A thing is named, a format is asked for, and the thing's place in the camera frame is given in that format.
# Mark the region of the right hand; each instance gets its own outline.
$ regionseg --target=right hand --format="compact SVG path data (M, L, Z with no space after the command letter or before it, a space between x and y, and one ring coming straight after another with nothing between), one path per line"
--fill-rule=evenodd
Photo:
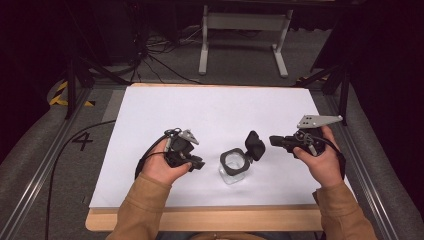
M323 132L323 137L330 140L337 149L339 149L331 129L328 126L322 126L321 130ZM317 157L310 155L299 147L294 148L293 153L308 166L312 177L317 180L322 187L335 186L343 181L336 151L330 146L326 145L325 151Z

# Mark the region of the dark background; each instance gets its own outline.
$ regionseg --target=dark background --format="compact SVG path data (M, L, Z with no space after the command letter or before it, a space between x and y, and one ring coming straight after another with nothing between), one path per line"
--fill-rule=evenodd
M423 215L419 125L423 83L419 70L424 66L424 20L418 1L369 0L366 6L341 17L340 12L299 10L291 28L334 28L315 67L327 68L351 59L351 83L361 106ZM134 11L142 14L134 17ZM50 0L1 1L0 162L49 110L47 93L64 76L73 54L104 66L126 64L140 51L132 44L135 33L141 34L137 38L141 46L150 28L175 40L178 30L198 24L200 18L199 6L158 7L98 0L67 1L66 5ZM113 39L114 33L122 38Z

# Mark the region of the white sheet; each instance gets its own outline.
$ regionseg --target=white sheet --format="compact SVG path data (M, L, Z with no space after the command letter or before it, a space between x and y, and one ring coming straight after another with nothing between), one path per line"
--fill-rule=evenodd
M166 206L313 204L311 193L319 184L306 165L269 143L271 135L292 135L306 114L318 111L305 89L128 87L90 208L118 208L140 157L165 130L177 127L191 129L200 142L192 154L206 164L174 183ZM245 151L251 130L266 152L245 179L227 185L218 172L219 157L233 148Z

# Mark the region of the metal bracket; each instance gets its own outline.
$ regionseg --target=metal bracket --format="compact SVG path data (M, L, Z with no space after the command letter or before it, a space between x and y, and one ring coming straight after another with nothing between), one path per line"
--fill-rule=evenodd
M297 128L317 128L343 120L342 116L305 115L297 124Z
M191 133L190 129L184 130L178 134L178 136L184 140L192 142L196 145L199 145L199 141L194 137L193 133Z

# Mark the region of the finger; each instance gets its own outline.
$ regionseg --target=finger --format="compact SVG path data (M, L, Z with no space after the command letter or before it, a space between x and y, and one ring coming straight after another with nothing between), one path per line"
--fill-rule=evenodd
M293 149L293 153L296 154L296 156L304 162L306 165L309 166L309 163L311 161L312 155L306 152L305 150L301 149L300 147L295 147Z
M168 138L163 139L162 141L160 141L153 149L151 153L155 153L155 152L163 152L165 150L166 147L166 143L168 142Z
M184 163L183 165L173 168L173 171L175 171L177 173L178 176L182 176L184 174L186 174L188 172L188 170L190 170L192 166L191 162L188 163Z
M336 140L334 138L333 131L331 130L331 128L328 127L328 126L322 126L321 130L322 130L323 137L325 139L330 140L337 147L337 149L340 149L339 146L337 146L337 143L336 143Z
M327 138L328 140L334 142L334 135L331 128L327 125L321 127L322 135L323 137Z

